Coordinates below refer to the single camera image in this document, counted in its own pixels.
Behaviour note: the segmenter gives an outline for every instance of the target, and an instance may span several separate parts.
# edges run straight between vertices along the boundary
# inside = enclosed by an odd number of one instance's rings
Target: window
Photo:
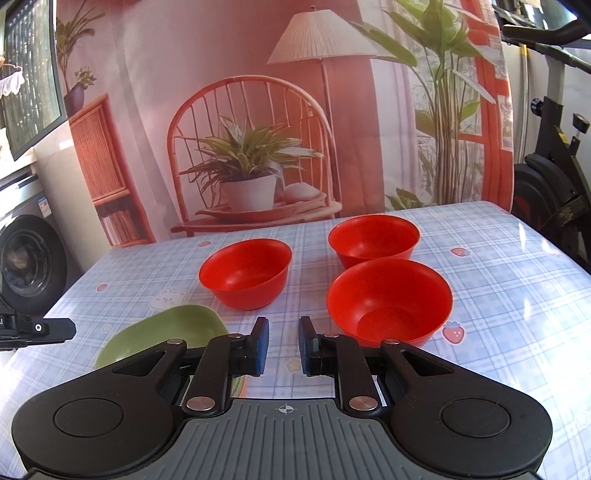
[[[4,28],[4,57],[22,67],[25,83],[0,100],[0,124],[7,128],[16,159],[66,120],[57,78],[54,1],[17,0],[9,7]],[[0,69],[0,77],[13,73]]]

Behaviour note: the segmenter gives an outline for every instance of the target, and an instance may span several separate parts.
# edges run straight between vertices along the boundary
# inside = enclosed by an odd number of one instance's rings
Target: crosshair marking
[[[297,408],[292,407],[291,405],[288,405],[287,403],[285,405],[282,405],[279,408],[276,408],[276,410],[279,410],[281,413],[287,415],[288,413],[293,412],[294,410],[297,410]]]

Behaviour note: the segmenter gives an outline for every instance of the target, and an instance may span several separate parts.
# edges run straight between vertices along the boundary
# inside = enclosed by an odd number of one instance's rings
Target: washing machine door
[[[45,315],[66,288],[61,240],[43,218],[19,215],[0,231],[0,296],[10,308]]]

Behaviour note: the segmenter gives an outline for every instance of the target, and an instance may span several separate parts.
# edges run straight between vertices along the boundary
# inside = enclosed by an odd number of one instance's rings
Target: tablecloth
[[[591,277],[517,218],[486,202],[406,210],[421,231],[413,259],[449,282],[450,321],[424,347],[444,359],[536,398],[554,436],[539,471],[547,480],[591,478]],[[247,378],[243,395],[327,397],[331,379],[301,373],[297,321],[309,315],[322,333],[338,332],[325,295],[343,270],[327,244],[341,219],[219,233],[111,251],[53,307],[76,337],[19,350],[0,369],[0,473],[24,473],[10,435],[18,407],[42,390],[89,372],[117,332],[160,310],[187,303],[215,309],[230,331],[249,333],[257,316],[271,325],[265,374]],[[293,249],[288,284],[269,306],[237,312],[200,285],[212,253],[248,238],[277,238]]]

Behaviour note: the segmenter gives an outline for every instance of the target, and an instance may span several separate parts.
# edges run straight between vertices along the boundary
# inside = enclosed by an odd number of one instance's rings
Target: bowl
[[[199,281],[224,305],[257,310],[285,287],[291,257],[291,248],[279,240],[244,240],[209,257],[199,270]]]
[[[152,315],[117,333],[105,345],[95,362],[95,369],[123,360],[135,353],[171,338],[181,338],[187,348],[206,346],[214,337],[227,335],[221,318],[204,305],[182,305]],[[244,378],[232,382],[232,396],[237,397]]]
[[[330,316],[362,346],[393,338],[423,346],[452,312],[452,291],[432,268],[379,258],[345,270],[326,297]]]
[[[374,258],[409,259],[421,234],[404,218],[391,215],[363,215],[335,226],[329,244],[340,262],[350,268]]]

